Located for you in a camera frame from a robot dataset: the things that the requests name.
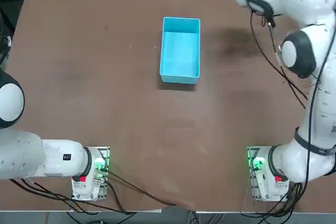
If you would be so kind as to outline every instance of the red light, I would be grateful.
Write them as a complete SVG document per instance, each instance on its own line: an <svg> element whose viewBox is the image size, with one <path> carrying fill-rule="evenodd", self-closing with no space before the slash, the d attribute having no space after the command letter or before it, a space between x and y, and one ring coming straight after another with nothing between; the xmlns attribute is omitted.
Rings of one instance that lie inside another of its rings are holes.
<svg viewBox="0 0 336 224"><path fill-rule="evenodd" d="M276 181L276 182L281 182L281 177L279 177L279 176L275 176L275 181Z"/></svg>

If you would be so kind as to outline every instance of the floor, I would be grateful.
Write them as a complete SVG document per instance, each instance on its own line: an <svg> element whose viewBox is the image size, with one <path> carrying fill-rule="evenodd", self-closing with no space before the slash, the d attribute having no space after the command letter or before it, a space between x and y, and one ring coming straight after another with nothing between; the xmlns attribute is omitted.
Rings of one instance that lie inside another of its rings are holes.
<svg viewBox="0 0 336 224"><path fill-rule="evenodd" d="M2 3L2 7L6 14L9 16L13 24L16 24L18 15L21 9L23 0L18 0L10 3ZM189 211L178 207L169 207L162 210L161 214L157 213L138 213L128 221L124 223L187 223ZM116 214L114 212L104 212L95 216L87 216L85 214L71 214L80 223L87 224L94 220L104 220L107 223L118 223L125 218L122 214ZM208 223L213 217L213 214L202 214L200 223ZM271 220L271 223L281 223L282 220ZM288 224L305 223L335 223L336 216L330 214L294 214L287 222ZM64 212L0 212L1 224L19 224L19 223L31 223L31 224L72 224L76 223L71 220ZM239 214L226 214L224 219L220 222L223 223L258 223L258 220L250 219Z"/></svg>

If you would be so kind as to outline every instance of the cable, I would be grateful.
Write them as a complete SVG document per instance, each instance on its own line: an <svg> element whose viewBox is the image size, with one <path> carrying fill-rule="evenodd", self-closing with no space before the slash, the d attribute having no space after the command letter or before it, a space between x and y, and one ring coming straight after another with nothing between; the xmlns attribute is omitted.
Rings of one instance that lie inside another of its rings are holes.
<svg viewBox="0 0 336 224"><path fill-rule="evenodd" d="M191 220L191 223L190 223L190 224L192 224L194 220L196 220L197 223L200 224L200 223L199 223L200 221L199 221L199 219L197 218L195 212L194 212L194 211L191 211L191 214L192 214L195 218Z"/></svg>
<svg viewBox="0 0 336 224"><path fill-rule="evenodd" d="M118 205L120 211L122 211L122 213L125 214L125 215L131 215L131 214L133 214L133 213L129 213L129 212L127 212L127 211L121 206L121 203L120 203L120 201L119 201L117 192L115 191L115 188L112 186L112 184L111 184L110 182L108 182L108 181L106 181L105 183L106 183L106 184L108 185L108 187L110 187L110 189L112 190L113 195L114 195L114 198L115 198L115 201L117 202L117 205Z"/></svg>
<svg viewBox="0 0 336 224"><path fill-rule="evenodd" d="M223 219L224 219L224 216L225 216L225 214L223 214L221 217L220 217L220 219L215 223L215 224L219 224Z"/></svg>
<svg viewBox="0 0 336 224"><path fill-rule="evenodd" d="M123 222L127 221L128 219L132 218L134 215L136 215L137 212L133 213L132 215L128 216L127 218L123 219L122 221L119 221L117 224L122 224Z"/></svg>
<svg viewBox="0 0 336 224"><path fill-rule="evenodd" d="M0 36L0 45L4 39L4 22L3 22L3 19L2 19L2 14L0 12L0 20L1 20L1 36Z"/></svg>
<svg viewBox="0 0 336 224"><path fill-rule="evenodd" d="M65 212L74 222L76 222L77 224L82 224L80 223L78 220L76 220L73 216L71 216L71 214L69 214L68 212Z"/></svg>
<svg viewBox="0 0 336 224"><path fill-rule="evenodd" d="M64 202L65 204L67 204L67 205L68 205L71 209L73 209L75 212L85 213L85 214L88 214L88 215L96 215L96 214L98 214L97 212L96 212L96 213L86 212L84 209L82 209L82 208L80 207L80 205L79 205L77 202L73 202L73 203L76 204L76 206L82 211L82 212L80 212L80 211L78 211L75 207L73 207L71 204L67 203L67 200L68 200L68 201L72 201L72 199L70 199L70 198L68 198L68 197L66 197L66 196L64 196L64 195L61 195L61 194L55 194L55 193L49 191L48 189L46 189L45 187L43 187L42 185L40 185L39 183L34 182L35 185L39 186L39 187L42 188L43 190L40 190L40 189L38 189L38 188L36 188L36 187L34 187L34 186L31 186L31 185L30 185L29 183L27 183L27 181L25 181L24 179L21 179L21 181L22 181L28 188L30 188L30 189L32 189L32 190L39 191L39 192L42 192L42 193L46 193L46 194L49 194L49 195L53 195L53 196L55 196L55 197L57 197L57 198L60 198L60 197L64 198L64 199L63 199L63 202Z"/></svg>
<svg viewBox="0 0 336 224"><path fill-rule="evenodd" d="M287 207L288 205L288 202L291 201L291 195L292 193L295 191L295 198L294 200L289 204L289 206ZM294 184L294 187L293 187L293 190L291 191L288 191L268 212L266 213L259 213L255 210L255 213L256 215L258 216L250 216L250 215L245 215L245 214L241 214L245 217L248 217L248 218L262 218L262 221L265 221L266 223L268 223L266 221L267 218L269 217L283 217L285 215L287 215L288 213L291 213L293 212L294 210L294 207L295 207L295 204L298 200L298 196L301 194L302 192L302 183L295 183ZM287 196L287 201L284 203L283 207L275 212L272 212L280 203L282 203L282 200Z"/></svg>
<svg viewBox="0 0 336 224"><path fill-rule="evenodd" d="M215 214L215 215L210 219L210 221L208 222L208 224L211 224L217 216L218 216L218 214Z"/></svg>
<svg viewBox="0 0 336 224"><path fill-rule="evenodd" d="M301 193L301 191L296 191L295 198L298 197L298 194L299 194L299 193ZM281 222L280 224L284 224L284 223L286 223L286 222L289 220L289 218L292 216L293 211L294 211L294 207L292 207L292 209L291 209L289 215L287 216L287 218L286 218L283 222ZM265 221L266 223L269 223L268 221L266 221L266 219L267 219L268 217L266 217L266 218L263 217L263 219L262 219L260 222L258 222L257 224L261 224L263 221Z"/></svg>
<svg viewBox="0 0 336 224"><path fill-rule="evenodd" d="M286 81L288 81L297 91L299 91L299 93L307 100L307 96L290 80L288 79L287 76L285 76L283 73L280 72L280 70L274 66L274 64L268 59L268 57L266 56L266 54L264 53L264 51L262 50L258 40L257 40L257 37L256 37L256 34L254 32L254 29L253 29L253 24L252 24L252 16L253 16L253 13L254 12L251 12L251 16L250 16L250 27L251 27L251 32L252 32L252 36L253 36L253 39L259 49L259 51L261 52L262 56L266 59L266 61L272 66L272 68L278 72L279 75L281 75Z"/></svg>
<svg viewBox="0 0 336 224"><path fill-rule="evenodd" d="M161 200L159 198L156 198L155 196L151 195L150 193L147 193L145 190L142 190L140 189L139 187L131 184L130 182L128 182L127 180L123 179L122 177L118 176L117 174L113 173L113 172L110 172L109 170L105 169L105 168L102 168L100 169L102 172L106 172L106 173L109 173L111 175L113 175L114 177L116 177L117 179L123 181L124 183L128 184L129 186L133 187L133 189L137 190L138 192L140 193L143 193L145 195L147 195L148 197L156 200L157 202L160 202L162 204L165 204L167 206L176 206L176 204L173 204L173 203L170 203L170 202L167 202L167 201L164 201L164 200Z"/></svg>
<svg viewBox="0 0 336 224"><path fill-rule="evenodd" d="M275 43L274 43L274 38L273 38L272 28L271 28L270 25L268 25L268 30L269 30L269 35L270 35L270 37L271 37L271 41L272 41L273 51L274 51L274 53L276 54L276 53L277 53L277 49L275 48ZM286 73L285 73L285 71L284 71L284 69L283 69L283 67L282 67L281 65L280 65L280 69L281 69L281 72L283 73L283 75L286 76ZM300 99L300 98L298 97L298 95L296 94L296 92L295 92L293 86L290 84L290 82L287 81L287 83L288 83L290 89L292 90L293 94L295 95L296 99L299 101L299 103L302 105L302 107L303 107L304 109L306 109L306 106L303 104L303 102L301 101L301 99Z"/></svg>
<svg viewBox="0 0 336 224"><path fill-rule="evenodd" d="M33 190L30 190L30 189L24 187L19 182L15 181L13 179L10 179L10 181L12 183L14 183L16 186L18 186L21 189L23 189L24 191L27 191L27 192L29 192L31 194L38 195L38 196L41 196L41 197L44 197L44 198L48 198L48 199L64 201L64 199L59 199L59 198L51 197L51 196L44 195L44 194L41 194L41 193L37 193L37 192L35 192ZM90 206L99 207L99 208L102 208L102 209L106 209L106 210L122 213L120 210L116 210L116 209L113 209L113 208L110 208L110 207L105 207L105 206L97 205L97 204L94 204L94 203L91 203L91 202L88 202L88 201L82 201L82 200L76 200L76 199L71 199L71 200L66 199L66 200L67 201L72 201L72 202L79 202L79 203L82 203L82 204L86 204L86 205L90 205Z"/></svg>

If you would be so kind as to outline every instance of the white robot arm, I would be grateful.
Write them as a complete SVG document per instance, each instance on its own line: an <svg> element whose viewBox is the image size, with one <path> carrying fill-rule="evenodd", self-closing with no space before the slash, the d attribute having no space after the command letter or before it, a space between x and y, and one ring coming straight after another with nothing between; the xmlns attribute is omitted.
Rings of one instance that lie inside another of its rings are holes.
<svg viewBox="0 0 336 224"><path fill-rule="evenodd" d="M300 78L311 78L311 92L301 125L289 144L262 147L254 163L262 200L278 201L288 190L289 181L306 180L308 129L311 98L318 89L312 109L309 177L312 180L335 168L336 146L336 46L335 0L237 0L265 16L275 27L274 15L284 14L298 22L301 29L289 34L282 42L283 64ZM322 63L331 50L324 69Z"/></svg>
<svg viewBox="0 0 336 224"><path fill-rule="evenodd" d="M0 179L72 177L73 197L97 200L106 160L95 147L71 140L41 140L9 128L21 117L25 96L19 83L0 68Z"/></svg>

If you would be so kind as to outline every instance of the green light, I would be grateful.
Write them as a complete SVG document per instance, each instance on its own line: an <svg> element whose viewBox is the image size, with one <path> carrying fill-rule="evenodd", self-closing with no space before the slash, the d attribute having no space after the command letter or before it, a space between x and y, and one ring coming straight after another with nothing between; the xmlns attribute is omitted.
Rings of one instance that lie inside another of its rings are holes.
<svg viewBox="0 0 336 224"><path fill-rule="evenodd" d="M253 167L254 167L256 170L261 170L264 161L265 161L265 159L264 159L263 157L256 157L256 158L253 160Z"/></svg>
<svg viewBox="0 0 336 224"><path fill-rule="evenodd" d="M249 147L247 148L247 160L248 160L248 167L251 168L251 157L250 157Z"/></svg>

